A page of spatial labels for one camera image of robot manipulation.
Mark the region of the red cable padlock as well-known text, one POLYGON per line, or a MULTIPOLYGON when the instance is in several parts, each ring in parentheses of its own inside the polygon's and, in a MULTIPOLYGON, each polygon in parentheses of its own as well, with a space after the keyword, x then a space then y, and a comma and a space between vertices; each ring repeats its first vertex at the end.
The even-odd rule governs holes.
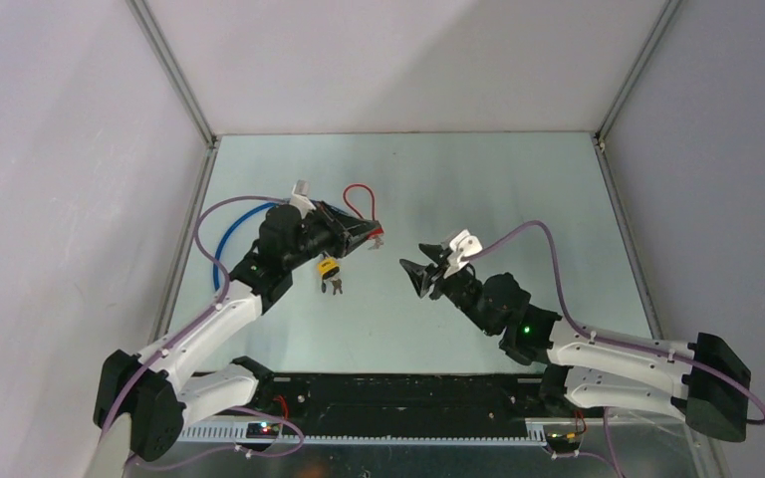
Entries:
POLYGON ((358 182, 348 184, 343 189, 342 199, 348 209, 355 213, 359 218, 378 221, 376 194, 367 184, 358 182), (361 193, 367 196, 367 201, 356 201, 358 195, 361 193))

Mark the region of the silver key pair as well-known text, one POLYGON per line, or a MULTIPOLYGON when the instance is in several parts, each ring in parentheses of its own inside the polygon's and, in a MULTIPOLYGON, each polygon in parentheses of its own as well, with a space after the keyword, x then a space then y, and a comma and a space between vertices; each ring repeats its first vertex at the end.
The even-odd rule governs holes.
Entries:
POLYGON ((321 283, 321 292, 326 293, 328 290, 332 292, 333 296, 343 294, 343 281, 341 279, 327 279, 321 283))
POLYGON ((383 236, 377 235, 373 237, 373 244, 370 246, 370 250, 378 250, 384 244, 383 236))

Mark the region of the yellow black padlock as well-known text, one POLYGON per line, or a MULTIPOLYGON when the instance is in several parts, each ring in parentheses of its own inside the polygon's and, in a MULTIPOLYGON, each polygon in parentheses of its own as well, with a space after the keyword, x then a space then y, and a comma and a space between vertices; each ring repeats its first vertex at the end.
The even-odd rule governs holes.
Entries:
POLYGON ((341 266, 337 259, 327 257, 317 264, 317 271, 323 281, 329 281, 341 273, 341 266))

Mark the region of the silver key pair front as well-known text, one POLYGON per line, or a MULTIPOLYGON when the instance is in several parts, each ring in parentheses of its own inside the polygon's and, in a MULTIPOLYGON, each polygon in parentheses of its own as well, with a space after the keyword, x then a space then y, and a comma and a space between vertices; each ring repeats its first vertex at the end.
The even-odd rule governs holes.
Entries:
POLYGON ((328 290, 332 292, 333 296, 343 294, 343 281, 341 279, 327 279, 321 283, 321 292, 326 293, 328 290))

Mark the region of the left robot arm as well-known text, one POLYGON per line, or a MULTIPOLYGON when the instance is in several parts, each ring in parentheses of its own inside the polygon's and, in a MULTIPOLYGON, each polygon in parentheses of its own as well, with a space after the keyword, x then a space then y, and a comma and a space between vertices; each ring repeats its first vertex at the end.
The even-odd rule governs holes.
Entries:
POLYGON ((342 259, 379 234, 381 224, 324 201, 291 199, 265 213, 258 236, 224 279, 212 302, 182 329, 141 351, 111 353, 102 365, 93 420, 108 433, 130 420, 126 459, 162 457, 188 425, 242 406, 263 414, 274 386, 252 369, 232 363, 196 376, 198 367, 231 336, 265 315, 292 287, 293 273, 322 255, 342 259))

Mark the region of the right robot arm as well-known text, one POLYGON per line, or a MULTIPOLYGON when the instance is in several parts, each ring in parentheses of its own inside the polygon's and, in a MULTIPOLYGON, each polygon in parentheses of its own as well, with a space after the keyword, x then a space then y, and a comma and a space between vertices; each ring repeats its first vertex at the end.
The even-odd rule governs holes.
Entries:
POLYGON ((666 415, 710 438, 747 435, 751 372, 721 337, 688 342, 633 337, 572 323, 531 304, 510 273, 481 281, 472 266, 450 269, 449 251, 422 244, 429 263, 402 259, 417 295, 446 299, 499 349, 522 365, 544 366, 539 400, 564 416, 572 409, 622 408, 666 415))

